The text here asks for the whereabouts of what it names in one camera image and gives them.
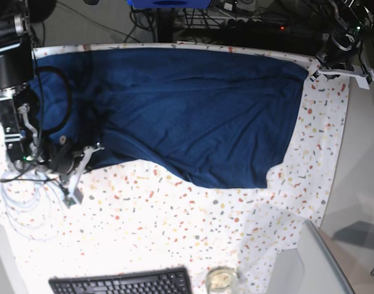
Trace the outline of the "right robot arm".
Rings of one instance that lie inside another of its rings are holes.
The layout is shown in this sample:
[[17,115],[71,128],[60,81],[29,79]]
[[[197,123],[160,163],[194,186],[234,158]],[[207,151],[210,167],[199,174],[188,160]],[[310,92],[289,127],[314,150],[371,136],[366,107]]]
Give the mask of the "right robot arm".
[[[80,147],[62,135],[58,142],[51,135],[67,125],[72,114],[72,90],[67,77],[52,66],[40,67],[32,53],[34,35],[27,1],[0,1],[0,123],[8,162],[18,174],[13,180],[34,172],[43,174],[34,182],[49,183],[49,173],[58,175],[62,201],[67,207],[80,204],[83,194],[77,188],[82,174],[100,145]],[[67,109],[61,122],[45,129],[45,101],[42,93],[28,86],[42,73],[57,75],[65,87]]]

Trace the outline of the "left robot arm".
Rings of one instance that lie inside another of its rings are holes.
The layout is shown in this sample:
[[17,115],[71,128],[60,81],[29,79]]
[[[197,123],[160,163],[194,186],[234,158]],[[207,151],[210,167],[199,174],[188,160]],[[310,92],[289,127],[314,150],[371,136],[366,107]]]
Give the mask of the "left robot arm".
[[321,75],[332,80],[341,75],[354,78],[358,87],[369,89],[374,72],[366,63],[363,43],[373,27],[373,15],[360,1],[306,1],[326,21],[330,31],[323,35],[323,47],[316,54],[320,65],[311,81]]

